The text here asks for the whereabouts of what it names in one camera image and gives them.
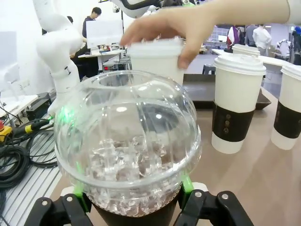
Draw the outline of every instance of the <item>white monitor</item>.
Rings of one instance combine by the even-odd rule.
[[[87,47],[96,48],[99,45],[110,46],[119,42],[123,34],[122,20],[87,21]]]

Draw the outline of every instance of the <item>white cup lid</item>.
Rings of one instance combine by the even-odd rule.
[[[301,81],[301,66],[287,64],[282,67],[281,72]]]
[[[130,57],[173,57],[179,56],[183,49],[180,39],[165,39],[133,43],[128,48]]]
[[[214,60],[214,66],[229,72],[260,76],[267,70],[260,59],[241,54],[220,55]]]
[[[236,44],[232,47],[232,49],[233,50],[238,50],[238,51],[243,51],[243,52],[246,52],[246,53],[250,53],[252,55],[260,56],[260,52],[259,52],[258,48],[255,48],[255,47],[243,46],[243,45]]]

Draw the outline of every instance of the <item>black cup sleeve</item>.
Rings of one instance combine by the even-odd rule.
[[[301,113],[285,107],[278,101],[274,128],[282,136],[298,138],[301,133]]]
[[[254,111],[237,113],[214,104],[212,131],[222,140],[239,142],[248,133]]]

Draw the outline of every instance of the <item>floor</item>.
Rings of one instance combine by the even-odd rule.
[[[204,64],[212,65],[217,55],[205,54],[198,55],[187,69],[187,74],[201,74]],[[281,67],[265,65],[267,68],[266,78],[262,80],[261,86],[264,87],[277,99],[280,96],[282,73]]]

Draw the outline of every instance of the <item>finger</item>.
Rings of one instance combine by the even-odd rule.
[[[156,39],[159,36],[159,34],[157,32],[152,32],[150,34],[147,34],[143,39],[145,41],[153,41],[154,39]]]
[[[126,30],[124,35],[122,36],[120,40],[120,44],[122,46],[125,46],[127,44],[131,44],[130,41],[133,39],[133,37],[139,33],[139,27],[140,27],[140,20],[136,19]]]
[[[125,34],[121,38],[120,44],[131,44],[133,40],[139,40],[140,37],[146,40],[151,40],[153,36],[156,38],[165,25],[166,24],[157,15],[139,18],[126,30]]]
[[[174,29],[167,29],[160,34],[160,39],[171,39],[178,35]]]
[[[141,42],[143,40],[143,36],[141,35],[135,35],[129,42],[129,45],[135,42]]]
[[[199,53],[199,49],[204,41],[203,35],[190,33],[186,35],[186,45],[184,46],[181,55],[178,59],[178,67],[187,69],[192,60]]]

